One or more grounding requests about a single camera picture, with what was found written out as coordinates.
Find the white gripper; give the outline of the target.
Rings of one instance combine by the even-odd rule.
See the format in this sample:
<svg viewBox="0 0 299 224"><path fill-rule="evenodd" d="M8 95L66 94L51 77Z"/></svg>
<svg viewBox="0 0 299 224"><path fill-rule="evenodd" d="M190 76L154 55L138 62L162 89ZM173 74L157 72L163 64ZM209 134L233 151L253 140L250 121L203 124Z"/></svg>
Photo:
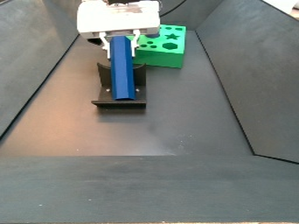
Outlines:
<svg viewBox="0 0 299 224"><path fill-rule="evenodd" d="M83 1L78 9L78 30L85 39L101 38L107 57L114 35L131 35L133 57L141 34L157 34L161 28L159 2L139 1L109 5L103 0Z"/></svg>

